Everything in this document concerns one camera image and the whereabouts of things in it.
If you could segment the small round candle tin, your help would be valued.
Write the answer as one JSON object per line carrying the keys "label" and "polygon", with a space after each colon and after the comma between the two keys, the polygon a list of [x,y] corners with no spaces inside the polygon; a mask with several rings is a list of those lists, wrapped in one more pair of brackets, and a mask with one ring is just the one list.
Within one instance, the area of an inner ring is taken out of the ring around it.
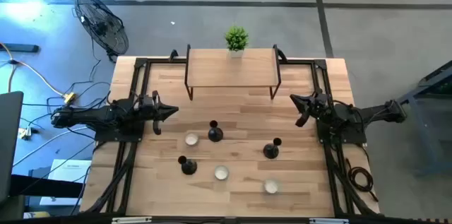
{"label": "small round candle tin", "polygon": [[274,179],[266,179],[263,182],[263,189],[267,194],[276,194],[279,190],[278,182]]}

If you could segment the white paper box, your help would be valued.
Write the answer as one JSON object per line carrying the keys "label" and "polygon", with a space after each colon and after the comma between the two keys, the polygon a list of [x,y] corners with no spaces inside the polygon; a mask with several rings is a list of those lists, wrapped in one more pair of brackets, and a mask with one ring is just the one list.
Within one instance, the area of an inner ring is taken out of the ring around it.
{"label": "white paper box", "polygon": [[[63,165],[51,172],[47,179],[55,179],[82,184],[86,176],[86,170],[90,167],[90,160],[67,160]],[[74,206],[78,194],[74,198],[42,197],[41,206]]]}

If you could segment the black candle stick holder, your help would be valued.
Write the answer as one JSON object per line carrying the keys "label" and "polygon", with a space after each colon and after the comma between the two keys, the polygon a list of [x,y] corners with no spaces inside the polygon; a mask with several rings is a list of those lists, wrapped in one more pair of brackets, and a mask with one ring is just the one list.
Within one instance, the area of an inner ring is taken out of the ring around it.
{"label": "black candle stick holder", "polygon": [[268,159],[274,159],[279,155],[279,146],[282,144],[281,138],[274,138],[272,143],[267,143],[263,147],[263,154]]}
{"label": "black candle stick holder", "polygon": [[222,129],[218,126],[218,122],[216,120],[211,120],[209,125],[210,129],[208,131],[208,138],[212,142],[221,141],[223,139],[224,134]]}
{"label": "black candle stick holder", "polygon": [[181,170],[185,175],[193,175],[197,171],[197,162],[184,155],[179,156],[178,163],[181,165]]}

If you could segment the silver metal bracket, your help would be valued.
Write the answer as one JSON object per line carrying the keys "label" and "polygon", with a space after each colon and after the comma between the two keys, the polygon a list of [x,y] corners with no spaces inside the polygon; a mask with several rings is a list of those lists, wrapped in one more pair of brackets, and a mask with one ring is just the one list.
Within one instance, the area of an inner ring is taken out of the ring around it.
{"label": "silver metal bracket", "polygon": [[309,224],[350,224],[350,221],[341,218],[310,218]]}
{"label": "silver metal bracket", "polygon": [[111,224],[144,224],[151,223],[152,216],[132,216],[132,217],[120,217],[113,218]]}

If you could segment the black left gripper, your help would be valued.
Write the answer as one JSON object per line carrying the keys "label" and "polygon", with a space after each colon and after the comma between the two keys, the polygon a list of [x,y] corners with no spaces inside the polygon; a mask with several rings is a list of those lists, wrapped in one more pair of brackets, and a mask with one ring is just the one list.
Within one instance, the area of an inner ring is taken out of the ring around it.
{"label": "black left gripper", "polygon": [[160,122],[164,122],[179,110],[176,106],[160,104],[160,95],[156,90],[141,98],[140,109],[144,120],[153,121],[153,132],[156,135],[162,133]]}

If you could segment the black floor fan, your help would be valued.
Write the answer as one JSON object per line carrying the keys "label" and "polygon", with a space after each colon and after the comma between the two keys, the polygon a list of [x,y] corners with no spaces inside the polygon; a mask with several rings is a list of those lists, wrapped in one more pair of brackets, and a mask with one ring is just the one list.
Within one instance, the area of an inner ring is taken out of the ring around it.
{"label": "black floor fan", "polygon": [[124,22],[100,0],[76,0],[76,16],[93,41],[103,48],[109,60],[117,62],[129,49]]}

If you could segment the white power adapter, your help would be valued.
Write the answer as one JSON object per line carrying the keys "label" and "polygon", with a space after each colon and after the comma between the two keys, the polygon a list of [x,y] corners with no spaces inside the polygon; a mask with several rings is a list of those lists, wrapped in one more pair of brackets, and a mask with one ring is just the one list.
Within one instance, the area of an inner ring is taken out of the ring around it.
{"label": "white power adapter", "polygon": [[27,141],[30,139],[31,136],[32,136],[32,128],[31,127],[28,126],[26,128],[18,129],[18,138]]}

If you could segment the green plant in white pot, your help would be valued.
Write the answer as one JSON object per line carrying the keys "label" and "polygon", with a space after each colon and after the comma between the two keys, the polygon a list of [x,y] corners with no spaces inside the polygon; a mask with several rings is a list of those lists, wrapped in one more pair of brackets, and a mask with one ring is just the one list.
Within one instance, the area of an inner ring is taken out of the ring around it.
{"label": "green plant in white pot", "polygon": [[241,58],[249,43],[249,34],[241,26],[233,25],[225,33],[227,49],[232,58]]}

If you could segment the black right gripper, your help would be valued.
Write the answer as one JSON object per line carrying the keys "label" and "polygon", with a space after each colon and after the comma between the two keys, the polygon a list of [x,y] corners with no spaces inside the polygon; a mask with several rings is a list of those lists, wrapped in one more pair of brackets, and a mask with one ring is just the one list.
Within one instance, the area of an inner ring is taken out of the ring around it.
{"label": "black right gripper", "polygon": [[331,115],[331,107],[328,105],[327,95],[312,93],[310,96],[291,94],[290,99],[301,116],[295,122],[298,127],[303,127],[310,117],[325,120]]}

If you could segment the wooden riser shelf black legs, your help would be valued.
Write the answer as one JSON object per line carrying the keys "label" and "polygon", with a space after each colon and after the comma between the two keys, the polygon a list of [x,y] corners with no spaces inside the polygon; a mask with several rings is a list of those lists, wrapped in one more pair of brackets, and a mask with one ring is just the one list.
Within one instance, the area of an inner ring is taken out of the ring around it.
{"label": "wooden riser shelf black legs", "polygon": [[276,47],[246,48],[241,58],[232,58],[228,49],[188,45],[184,85],[189,99],[195,88],[268,88],[274,99],[282,83]]}

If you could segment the black aluminium rig frame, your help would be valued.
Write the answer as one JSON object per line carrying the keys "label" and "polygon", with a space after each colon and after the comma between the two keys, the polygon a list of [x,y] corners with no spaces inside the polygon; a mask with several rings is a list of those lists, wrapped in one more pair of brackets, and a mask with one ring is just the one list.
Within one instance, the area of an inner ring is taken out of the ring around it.
{"label": "black aluminium rig frame", "polygon": [[[339,100],[353,96],[343,59],[289,58],[280,65],[282,84],[274,99],[263,88],[197,88],[189,99],[186,64],[153,58],[148,90],[179,111],[162,123],[162,133],[144,129],[134,162],[126,214],[129,216],[331,217],[333,200],[346,209],[350,196],[331,190],[323,146],[316,122],[295,122],[297,109],[291,94],[310,95],[325,79]],[[223,139],[208,138],[216,120]],[[185,144],[198,134],[195,146]],[[263,147],[281,138],[279,155],[268,159]],[[197,171],[185,175],[179,156],[197,162]],[[217,166],[229,171],[226,180],[214,176]],[[278,182],[276,194],[263,189],[266,179]]]}

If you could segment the black flat beam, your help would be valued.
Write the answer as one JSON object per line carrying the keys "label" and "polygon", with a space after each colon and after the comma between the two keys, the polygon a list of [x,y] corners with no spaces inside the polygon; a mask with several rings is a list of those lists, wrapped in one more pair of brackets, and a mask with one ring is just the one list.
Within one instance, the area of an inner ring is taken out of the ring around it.
{"label": "black flat beam", "polygon": [[76,198],[83,183],[68,182],[25,175],[11,175],[9,196],[47,196],[56,198]]}

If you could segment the black floor bar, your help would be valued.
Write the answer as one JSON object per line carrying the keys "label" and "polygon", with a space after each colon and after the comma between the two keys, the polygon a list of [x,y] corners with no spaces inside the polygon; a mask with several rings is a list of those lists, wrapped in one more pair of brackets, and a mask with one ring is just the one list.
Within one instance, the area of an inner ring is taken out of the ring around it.
{"label": "black floor bar", "polygon": [[40,47],[37,45],[25,45],[25,44],[1,44],[0,50],[5,51],[5,47],[9,50],[9,52],[27,52],[27,53],[37,53],[40,50]]}

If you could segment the yellow object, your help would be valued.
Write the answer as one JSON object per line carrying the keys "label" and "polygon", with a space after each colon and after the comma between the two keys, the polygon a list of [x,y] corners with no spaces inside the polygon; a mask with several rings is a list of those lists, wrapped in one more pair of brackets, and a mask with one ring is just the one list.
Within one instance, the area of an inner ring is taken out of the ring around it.
{"label": "yellow object", "polygon": [[46,211],[34,211],[34,212],[25,212],[23,214],[24,219],[31,219],[31,218],[48,218],[51,217],[51,215]]}

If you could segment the blue metal table frame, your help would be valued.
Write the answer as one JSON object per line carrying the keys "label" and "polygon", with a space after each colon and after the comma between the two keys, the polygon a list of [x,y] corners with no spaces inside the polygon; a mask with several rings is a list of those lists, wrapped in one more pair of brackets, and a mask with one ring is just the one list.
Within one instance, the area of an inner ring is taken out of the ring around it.
{"label": "blue metal table frame", "polygon": [[427,160],[416,175],[452,172],[452,60],[421,78],[398,102],[410,107]]}

